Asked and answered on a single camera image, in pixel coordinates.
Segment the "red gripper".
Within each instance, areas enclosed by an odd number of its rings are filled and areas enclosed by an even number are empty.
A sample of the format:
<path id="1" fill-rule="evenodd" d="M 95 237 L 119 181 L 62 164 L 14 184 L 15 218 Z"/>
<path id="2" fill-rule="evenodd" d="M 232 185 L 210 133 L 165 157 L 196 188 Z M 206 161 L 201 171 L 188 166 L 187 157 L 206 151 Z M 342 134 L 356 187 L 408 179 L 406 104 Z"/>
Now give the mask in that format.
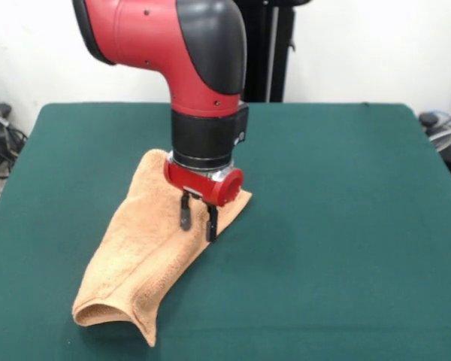
<path id="1" fill-rule="evenodd" d="M 219 171 L 197 172 L 186 169 L 166 157 L 164 176 L 173 187 L 183 191 L 180 199 L 180 228 L 189 231 L 192 225 L 189 206 L 190 194 L 207 203 L 209 219 L 206 223 L 206 240 L 214 242 L 217 236 L 218 210 L 233 202 L 244 182 L 244 173 L 233 165 Z"/>

